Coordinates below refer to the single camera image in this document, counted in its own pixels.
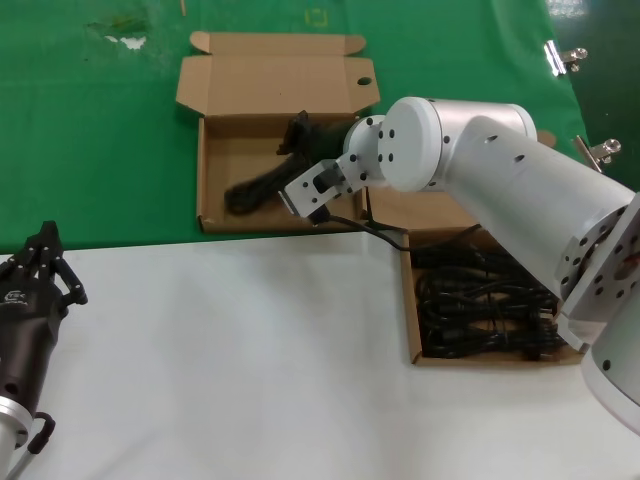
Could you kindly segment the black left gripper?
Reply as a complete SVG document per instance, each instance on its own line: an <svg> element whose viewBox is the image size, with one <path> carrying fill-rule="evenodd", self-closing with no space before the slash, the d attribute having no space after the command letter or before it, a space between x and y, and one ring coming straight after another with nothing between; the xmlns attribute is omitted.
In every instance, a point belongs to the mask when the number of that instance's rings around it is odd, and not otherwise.
<svg viewBox="0 0 640 480"><path fill-rule="evenodd" d="M85 305L88 297L61 257L55 221L45 221L9 263L17 270L1 277L1 395L34 413L68 313L64 306ZM68 288L63 296L51 279L33 275L54 273Z"/></svg>

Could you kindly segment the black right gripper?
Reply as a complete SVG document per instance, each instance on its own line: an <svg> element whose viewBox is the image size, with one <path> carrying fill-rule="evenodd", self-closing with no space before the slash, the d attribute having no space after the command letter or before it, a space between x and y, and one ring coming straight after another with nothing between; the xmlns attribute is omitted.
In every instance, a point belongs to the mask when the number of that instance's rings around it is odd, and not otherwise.
<svg viewBox="0 0 640 480"><path fill-rule="evenodd" d="M283 137L277 154L289 156L305 151L305 157L309 163L337 159L343 154L345 139L355 123L355 120L351 120L313 125L311 129L309 114L306 110L302 110L291 120L291 132L287 132Z"/></svg>

